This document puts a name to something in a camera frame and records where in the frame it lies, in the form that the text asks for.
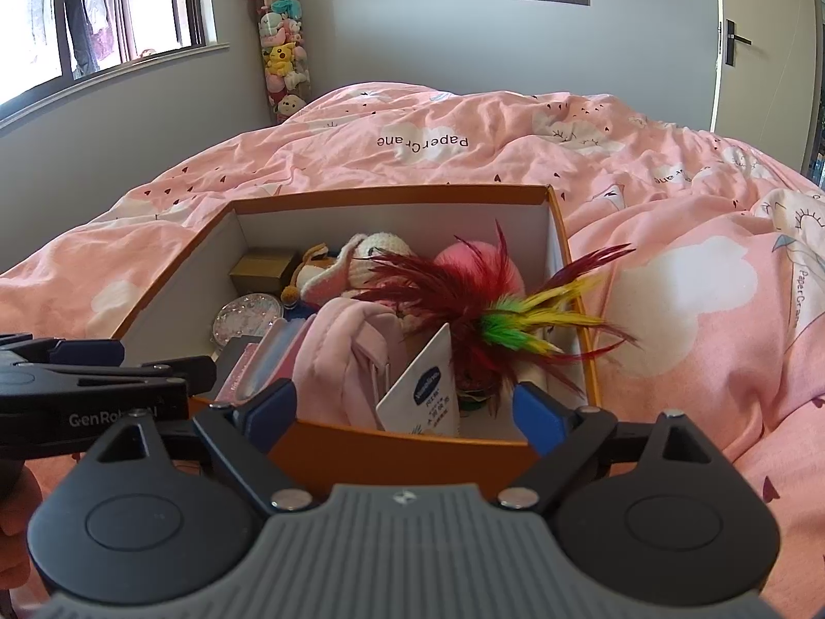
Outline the person left hand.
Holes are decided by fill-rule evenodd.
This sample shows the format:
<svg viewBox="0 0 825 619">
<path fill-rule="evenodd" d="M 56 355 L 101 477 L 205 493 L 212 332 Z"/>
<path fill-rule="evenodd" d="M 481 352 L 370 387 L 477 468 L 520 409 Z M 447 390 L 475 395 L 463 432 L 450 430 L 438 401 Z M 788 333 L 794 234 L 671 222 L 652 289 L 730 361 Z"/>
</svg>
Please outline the person left hand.
<svg viewBox="0 0 825 619">
<path fill-rule="evenodd" d="M 42 492 L 37 478 L 27 467 L 22 467 L 14 489 L 2 501 L 0 587 L 3 590 L 21 587 L 28 580 L 31 570 L 27 549 L 28 524 L 41 503 Z"/>
</svg>

